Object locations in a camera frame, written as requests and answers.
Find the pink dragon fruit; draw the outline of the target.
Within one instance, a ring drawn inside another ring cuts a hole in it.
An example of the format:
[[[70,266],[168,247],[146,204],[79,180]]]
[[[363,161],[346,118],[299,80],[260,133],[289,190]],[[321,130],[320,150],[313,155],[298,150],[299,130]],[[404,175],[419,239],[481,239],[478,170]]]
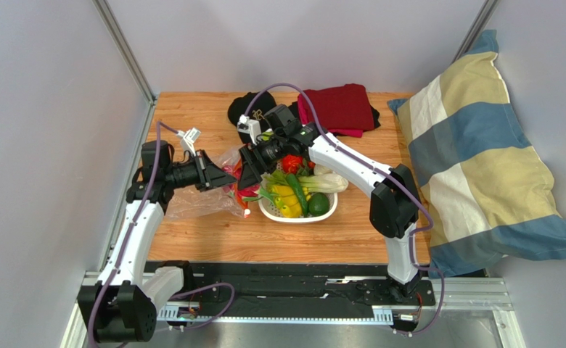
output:
[[[237,163],[234,167],[232,167],[231,165],[225,165],[223,169],[226,173],[233,175],[236,179],[240,179],[242,173],[242,166],[239,163]],[[223,187],[223,191],[226,194],[235,197],[239,202],[242,202],[242,200],[245,197],[249,197],[251,199],[254,197],[258,197],[259,196],[258,192],[260,190],[260,187],[261,186],[257,184],[249,188],[239,190],[237,188],[237,184],[235,183],[233,185]]]

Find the clear orange-zip plastic bag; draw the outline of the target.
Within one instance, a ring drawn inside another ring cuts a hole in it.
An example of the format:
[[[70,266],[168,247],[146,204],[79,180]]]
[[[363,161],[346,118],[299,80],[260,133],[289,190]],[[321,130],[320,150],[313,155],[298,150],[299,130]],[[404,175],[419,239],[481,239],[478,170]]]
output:
[[[183,220],[226,212],[239,218],[248,218],[253,210],[241,202],[233,186],[200,192],[194,186],[179,188],[168,205],[166,220]]]

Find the white radish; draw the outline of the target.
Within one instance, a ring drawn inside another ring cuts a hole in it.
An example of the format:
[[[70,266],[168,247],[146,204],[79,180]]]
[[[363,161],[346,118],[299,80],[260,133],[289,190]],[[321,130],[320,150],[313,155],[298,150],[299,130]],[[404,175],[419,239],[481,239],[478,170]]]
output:
[[[328,167],[325,167],[323,165],[318,165],[315,164],[315,166],[313,167],[313,174],[314,175],[323,175],[323,174],[327,174],[327,173],[331,173],[332,170],[329,169]]]

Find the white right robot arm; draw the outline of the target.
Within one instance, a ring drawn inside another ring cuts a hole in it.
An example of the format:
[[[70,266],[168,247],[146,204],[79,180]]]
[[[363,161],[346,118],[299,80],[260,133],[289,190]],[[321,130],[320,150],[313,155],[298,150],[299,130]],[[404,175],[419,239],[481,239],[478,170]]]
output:
[[[271,109],[266,119],[273,135],[239,150],[239,188],[260,183],[288,154],[307,157],[333,170],[369,197],[369,221],[387,245],[388,277],[401,296],[412,295],[420,281],[412,237],[419,219],[419,195],[410,169],[405,165],[391,167],[360,154],[319,123],[301,124],[284,105]]]

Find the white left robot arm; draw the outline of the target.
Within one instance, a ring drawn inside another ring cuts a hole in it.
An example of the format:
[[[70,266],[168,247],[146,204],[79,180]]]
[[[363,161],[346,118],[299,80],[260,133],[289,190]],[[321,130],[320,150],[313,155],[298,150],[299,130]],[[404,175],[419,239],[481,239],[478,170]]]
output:
[[[78,306],[89,335],[89,345],[149,341],[158,312],[185,287],[187,263],[171,263],[144,279],[147,253],[176,189],[188,186],[209,191],[235,183],[233,175],[204,152],[173,159],[167,141],[148,141],[141,147],[141,167],[126,192],[126,210],[117,243],[96,282],[82,286]]]

